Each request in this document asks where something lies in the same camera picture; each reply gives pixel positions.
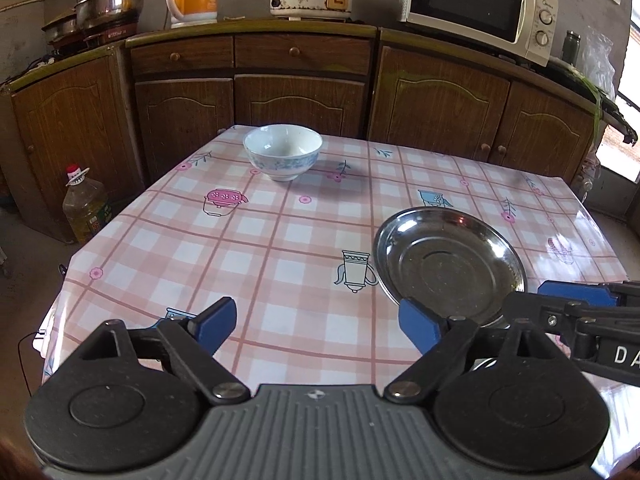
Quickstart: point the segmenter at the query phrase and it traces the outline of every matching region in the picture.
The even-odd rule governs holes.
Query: oil bottle
[[[62,211],[81,244],[87,243],[111,221],[112,211],[104,185],[86,177],[89,168],[81,170],[77,164],[66,168],[68,191]]]

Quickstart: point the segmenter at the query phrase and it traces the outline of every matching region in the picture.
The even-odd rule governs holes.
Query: gray ribbed panel
[[[321,399],[308,394],[324,392]],[[111,476],[47,469],[58,480],[506,480],[460,457],[423,410],[380,399],[372,386],[262,386],[240,406],[210,410],[194,437],[153,466]],[[545,480],[596,479],[582,474]]]

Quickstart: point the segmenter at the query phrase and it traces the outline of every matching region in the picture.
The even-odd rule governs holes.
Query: drawer
[[[131,49],[134,75],[234,67],[232,36],[167,41]]]
[[[321,34],[239,34],[237,68],[369,73],[370,40]]]

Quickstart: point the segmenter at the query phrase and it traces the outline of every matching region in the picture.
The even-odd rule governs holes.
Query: metal plate
[[[373,250],[380,283],[392,300],[415,298],[442,317],[492,324],[507,294],[526,292],[524,267],[508,241],[454,209],[399,212],[380,227]]]

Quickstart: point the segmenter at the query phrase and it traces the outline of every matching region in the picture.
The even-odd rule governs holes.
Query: tablecloth
[[[203,146],[72,258],[34,342],[44,378],[106,319],[147,327],[231,296],[238,326],[215,357],[253,390],[261,383],[382,390],[419,354],[379,286],[372,240],[386,218],[411,206],[455,208],[487,222],[520,255],[532,292],[544,280],[626,278],[559,178],[324,137],[310,171],[276,183],[249,163],[242,146],[249,129],[234,126]],[[614,420],[596,462],[607,473],[640,442],[624,417],[640,396],[638,388],[595,383]]]

